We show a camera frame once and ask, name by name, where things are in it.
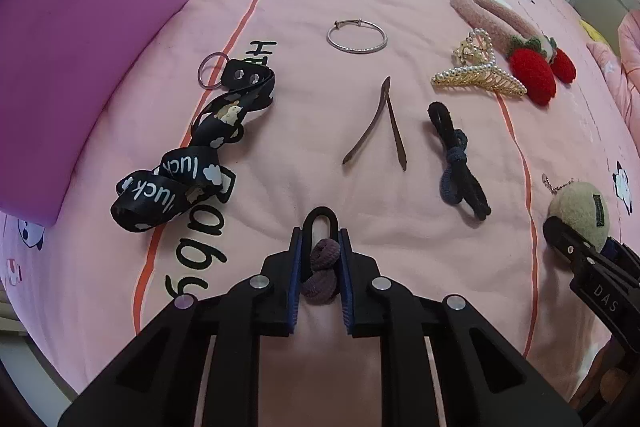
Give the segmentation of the gold pearl claw clip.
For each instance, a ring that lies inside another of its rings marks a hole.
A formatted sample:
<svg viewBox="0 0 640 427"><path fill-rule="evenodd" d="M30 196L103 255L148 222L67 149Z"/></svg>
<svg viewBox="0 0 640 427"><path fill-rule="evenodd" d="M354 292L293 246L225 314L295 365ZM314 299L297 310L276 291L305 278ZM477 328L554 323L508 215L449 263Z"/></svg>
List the gold pearl claw clip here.
<svg viewBox="0 0 640 427"><path fill-rule="evenodd" d="M472 29L451 53L452 66L435 74L431 84L439 88L478 88L523 98L527 89L510 72L497 65L494 46L488 32Z"/></svg>

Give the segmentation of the pink folded duvet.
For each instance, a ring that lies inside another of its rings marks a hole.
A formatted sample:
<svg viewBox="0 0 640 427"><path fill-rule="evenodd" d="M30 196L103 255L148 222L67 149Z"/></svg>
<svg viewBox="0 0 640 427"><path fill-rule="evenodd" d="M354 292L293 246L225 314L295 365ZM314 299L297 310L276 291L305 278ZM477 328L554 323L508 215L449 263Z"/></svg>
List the pink folded duvet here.
<svg viewBox="0 0 640 427"><path fill-rule="evenodd" d="M626 124L639 124L639 11L632 10L617 29L620 54L602 42L587 48L596 60L612 98Z"/></svg>

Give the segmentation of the beige plush ball keychain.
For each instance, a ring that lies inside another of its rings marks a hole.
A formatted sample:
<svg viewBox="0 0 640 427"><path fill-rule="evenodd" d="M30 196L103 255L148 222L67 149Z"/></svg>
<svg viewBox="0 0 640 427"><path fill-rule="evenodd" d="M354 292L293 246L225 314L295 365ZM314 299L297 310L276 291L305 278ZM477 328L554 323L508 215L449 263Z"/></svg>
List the beige plush ball keychain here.
<svg viewBox="0 0 640 427"><path fill-rule="evenodd" d="M589 182L570 180L553 186L543 173L541 181L552 194L548 217L557 217L600 253L610 233L610 216L603 194Z"/></svg>

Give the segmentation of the black luck lanyard keyring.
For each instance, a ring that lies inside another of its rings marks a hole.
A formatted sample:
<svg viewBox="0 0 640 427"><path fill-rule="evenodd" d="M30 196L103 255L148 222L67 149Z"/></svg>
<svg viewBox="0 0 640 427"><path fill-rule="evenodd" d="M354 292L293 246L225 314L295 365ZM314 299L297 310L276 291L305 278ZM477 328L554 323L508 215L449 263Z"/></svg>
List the black luck lanyard keyring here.
<svg viewBox="0 0 640 427"><path fill-rule="evenodd" d="M195 117L188 144L165 153L155 168L129 173L116 184L111 215L121 228L149 231L222 191L218 150L240 142L247 115L271 105L276 74L262 63L226 57L220 83L224 92Z"/></svg>

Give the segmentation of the pink strawberry plush hairband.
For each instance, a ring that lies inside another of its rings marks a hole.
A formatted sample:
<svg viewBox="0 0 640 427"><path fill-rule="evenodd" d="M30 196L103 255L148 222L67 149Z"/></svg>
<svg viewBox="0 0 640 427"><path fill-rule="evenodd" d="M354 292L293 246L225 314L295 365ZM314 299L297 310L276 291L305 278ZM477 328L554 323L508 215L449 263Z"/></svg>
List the pink strawberry plush hairband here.
<svg viewBox="0 0 640 427"><path fill-rule="evenodd" d="M449 3L472 29L488 32L497 65L524 84L525 96L536 105L549 104L559 81L570 84L575 80L574 63L554 39L537 31L504 3L498 0L449 0Z"/></svg>

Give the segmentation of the pink bed sheet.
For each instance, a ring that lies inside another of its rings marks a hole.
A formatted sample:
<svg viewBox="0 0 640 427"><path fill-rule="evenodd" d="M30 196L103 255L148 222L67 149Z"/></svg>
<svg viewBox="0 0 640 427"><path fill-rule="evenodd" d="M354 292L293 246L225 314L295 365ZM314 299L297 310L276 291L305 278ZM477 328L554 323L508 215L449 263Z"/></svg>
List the pink bed sheet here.
<svg viewBox="0 0 640 427"><path fill-rule="evenodd" d="M593 184L611 234L637 247L639 155L572 7L498 1L575 65L547 106L431 84L472 29L449 0L186 0L104 105L53 225L1 209L2 283L66 384L84 390L175 297L256 274L326 206L383 275L428 299L465 297L572 395L608 331L544 240L541 175ZM218 150L222 191L124 230L116 184L189 143L224 92L226 57L268 66L276 87L243 139Z"/></svg>

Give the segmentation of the purple plastic tub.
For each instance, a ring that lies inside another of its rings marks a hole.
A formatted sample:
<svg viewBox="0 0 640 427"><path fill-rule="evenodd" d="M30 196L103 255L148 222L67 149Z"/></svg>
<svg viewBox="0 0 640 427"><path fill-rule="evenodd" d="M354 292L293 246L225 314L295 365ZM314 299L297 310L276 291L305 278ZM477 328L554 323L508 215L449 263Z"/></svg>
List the purple plastic tub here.
<svg viewBox="0 0 640 427"><path fill-rule="evenodd" d="M186 0L1 0L1 209L48 227L130 66Z"/></svg>

